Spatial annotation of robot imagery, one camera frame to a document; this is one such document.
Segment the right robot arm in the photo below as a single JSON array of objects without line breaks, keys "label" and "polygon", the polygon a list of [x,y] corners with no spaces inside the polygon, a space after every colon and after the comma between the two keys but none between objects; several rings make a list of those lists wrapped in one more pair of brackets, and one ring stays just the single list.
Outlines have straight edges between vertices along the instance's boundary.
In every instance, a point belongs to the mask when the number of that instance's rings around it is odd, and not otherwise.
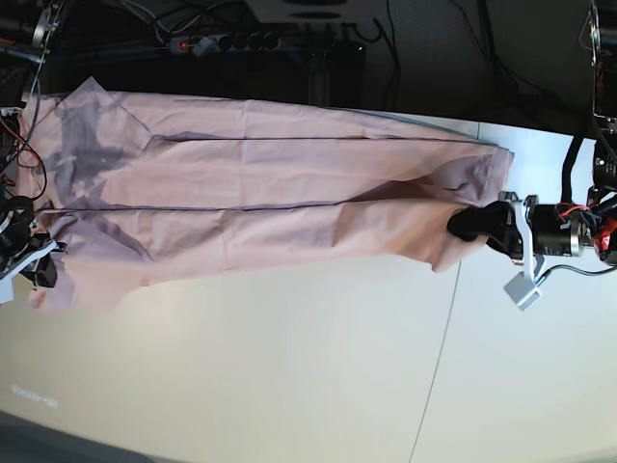
[{"label": "right robot arm", "polygon": [[36,231],[35,196],[18,196],[9,169],[22,154],[35,158],[34,168],[47,172],[31,147],[38,124],[40,72],[52,37],[59,27],[63,1],[3,1],[1,3],[1,302],[13,300],[13,279],[19,275],[36,287],[57,281],[53,252],[65,249],[45,231]]}]

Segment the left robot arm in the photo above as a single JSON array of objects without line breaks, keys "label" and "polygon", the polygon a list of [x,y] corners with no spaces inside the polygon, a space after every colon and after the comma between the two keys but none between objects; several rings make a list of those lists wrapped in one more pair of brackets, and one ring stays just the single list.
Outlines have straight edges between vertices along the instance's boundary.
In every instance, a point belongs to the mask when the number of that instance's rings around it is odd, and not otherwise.
[{"label": "left robot arm", "polygon": [[[585,30],[590,37],[594,90],[590,115],[584,119],[566,153],[557,204],[539,204],[534,196],[519,200],[503,192],[485,207],[455,213],[448,231],[467,242],[485,237],[489,247],[523,265],[518,282],[533,288],[551,274],[545,257],[577,257],[586,247],[595,250],[604,274],[616,269],[616,4],[593,1]],[[573,200],[572,171],[584,135],[597,135],[593,157],[593,184],[586,204]]]}]

